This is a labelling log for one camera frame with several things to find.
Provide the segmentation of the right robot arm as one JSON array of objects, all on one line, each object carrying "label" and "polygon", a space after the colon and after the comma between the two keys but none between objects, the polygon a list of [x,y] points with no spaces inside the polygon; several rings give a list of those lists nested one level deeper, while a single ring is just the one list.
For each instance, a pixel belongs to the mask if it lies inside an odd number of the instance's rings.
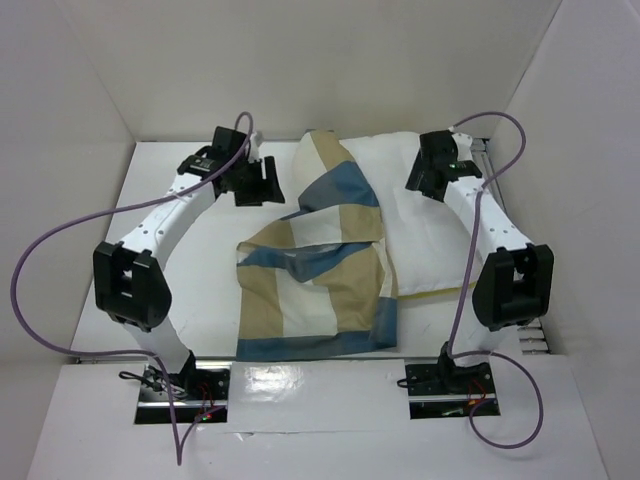
[{"label": "right robot arm", "polygon": [[547,313],[554,254],[536,245],[508,218],[472,160],[472,139],[451,129],[424,133],[406,183],[409,191],[446,205],[472,236],[482,263],[470,297],[473,315],[454,317],[455,336],[442,346],[434,364],[413,364],[399,386],[411,396],[462,395],[487,388],[487,353],[508,332]]}]

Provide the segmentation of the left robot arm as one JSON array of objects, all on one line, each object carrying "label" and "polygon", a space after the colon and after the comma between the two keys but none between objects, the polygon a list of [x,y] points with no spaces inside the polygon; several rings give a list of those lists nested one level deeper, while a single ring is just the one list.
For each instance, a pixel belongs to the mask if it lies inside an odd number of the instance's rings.
[{"label": "left robot arm", "polygon": [[178,166],[160,204],[121,240],[103,241],[93,253],[97,308],[151,353],[163,389],[176,399],[193,394],[206,375],[169,319],[172,294],[164,269],[193,223],[221,195],[232,193],[238,206],[284,202],[275,160],[262,158],[259,145],[255,133],[217,127],[211,143]]}]

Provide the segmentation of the blue beige checked pillowcase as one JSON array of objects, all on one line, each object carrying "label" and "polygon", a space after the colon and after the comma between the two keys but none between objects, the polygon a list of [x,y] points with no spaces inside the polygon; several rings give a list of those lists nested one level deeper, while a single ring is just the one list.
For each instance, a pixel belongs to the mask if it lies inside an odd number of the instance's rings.
[{"label": "blue beige checked pillowcase", "polygon": [[329,131],[301,138],[292,170],[297,211],[236,248],[237,360],[314,360],[395,347],[398,280],[374,190]]}]

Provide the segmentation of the white pillow yellow edge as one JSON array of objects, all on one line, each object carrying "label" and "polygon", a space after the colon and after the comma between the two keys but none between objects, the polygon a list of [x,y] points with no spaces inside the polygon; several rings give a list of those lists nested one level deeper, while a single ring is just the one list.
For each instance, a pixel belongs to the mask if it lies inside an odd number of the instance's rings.
[{"label": "white pillow yellow edge", "polygon": [[470,235],[445,204],[406,189],[419,135],[396,132],[343,139],[380,204],[402,298],[458,289]]}]

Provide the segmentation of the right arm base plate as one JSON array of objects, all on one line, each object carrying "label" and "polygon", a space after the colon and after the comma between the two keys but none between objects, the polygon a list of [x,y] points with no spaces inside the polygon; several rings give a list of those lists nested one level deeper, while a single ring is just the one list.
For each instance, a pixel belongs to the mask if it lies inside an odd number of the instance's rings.
[{"label": "right arm base plate", "polygon": [[487,363],[463,368],[450,381],[440,378],[435,363],[409,363],[396,385],[408,395],[412,420],[499,416],[500,407],[491,369]]}]

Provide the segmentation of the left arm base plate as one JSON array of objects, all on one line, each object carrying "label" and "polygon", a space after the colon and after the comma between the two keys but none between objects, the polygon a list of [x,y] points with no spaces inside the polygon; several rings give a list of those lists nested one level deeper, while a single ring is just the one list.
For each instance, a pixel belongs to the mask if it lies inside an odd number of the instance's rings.
[{"label": "left arm base plate", "polygon": [[[172,386],[178,424],[190,424],[198,415],[202,423],[226,423],[231,364],[204,362],[198,365],[202,378],[190,390]],[[136,425],[170,424],[167,387],[160,373],[146,366],[141,374],[120,371],[121,380],[135,382],[139,387],[134,423]]]}]

